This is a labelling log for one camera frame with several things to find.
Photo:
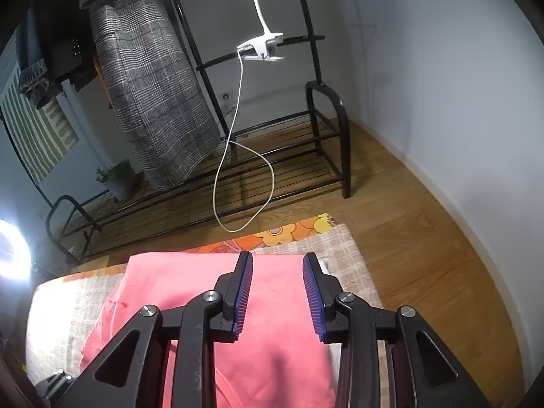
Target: lamp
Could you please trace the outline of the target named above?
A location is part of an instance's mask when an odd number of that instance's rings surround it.
[[[28,279],[31,251],[21,232],[0,219],[0,275],[10,279]]]

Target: silver bolt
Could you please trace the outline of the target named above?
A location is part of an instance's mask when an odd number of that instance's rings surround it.
[[[341,302],[353,302],[355,300],[355,295],[349,291],[342,291],[342,293],[338,295],[338,299],[340,299]]]
[[[219,299],[219,293],[215,290],[210,290],[210,291],[206,291],[206,293],[204,293],[202,297],[207,302],[213,302]]]
[[[155,313],[157,313],[157,308],[155,305],[144,305],[140,309],[140,314],[144,318],[148,318],[149,316],[153,316]]]
[[[412,318],[415,316],[415,310],[408,305],[404,305],[404,307],[401,308],[401,315],[405,318]]]

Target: folded pink cloth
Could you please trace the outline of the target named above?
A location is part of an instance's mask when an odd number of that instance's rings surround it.
[[[253,255],[244,329],[234,344],[215,344],[219,408],[329,408],[335,404],[327,347],[314,333],[304,288],[304,255]],[[143,305],[185,305],[233,271],[237,254],[144,253],[130,259],[82,350],[80,370]],[[164,408],[170,408],[175,342]]]

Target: baseboard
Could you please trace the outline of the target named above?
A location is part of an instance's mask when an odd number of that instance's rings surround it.
[[[455,205],[452,204],[451,200],[446,196],[446,194],[431,180],[424,172],[421,170],[417,164],[414,163],[410,158],[401,152],[395,145],[385,139],[380,133],[375,129],[370,127],[368,124],[365,124],[361,121],[355,119],[355,122],[360,125],[366,132],[371,134],[380,144],[383,145],[389,152],[395,155],[407,168],[410,170],[420,181],[421,183],[433,194],[433,196],[442,204],[446,211],[450,214],[452,219],[457,223],[461,231],[467,237],[469,242],[472,244],[472,247],[476,250],[478,256],[483,262],[485,268],[488,270],[491,279],[493,279],[495,286],[504,302],[504,306],[507,309],[508,316],[512,323],[512,327],[516,334],[518,347],[520,349],[521,361],[523,366],[523,380],[525,383],[525,390],[527,391],[532,383],[532,372],[531,372],[531,362],[529,357],[529,344],[527,342],[527,337],[523,324],[521,322],[520,314],[514,303],[514,299],[510,294],[504,278],[499,272],[496,264],[493,262],[490,254],[487,249],[480,241],[480,238],[472,230],[471,226],[467,223],[461,213],[457,210]]]

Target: green and white striped textile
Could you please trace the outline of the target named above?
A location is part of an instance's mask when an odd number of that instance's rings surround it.
[[[79,138],[56,99],[36,110],[19,94],[20,73],[15,66],[0,92],[0,106],[21,159],[34,182],[40,183]]]

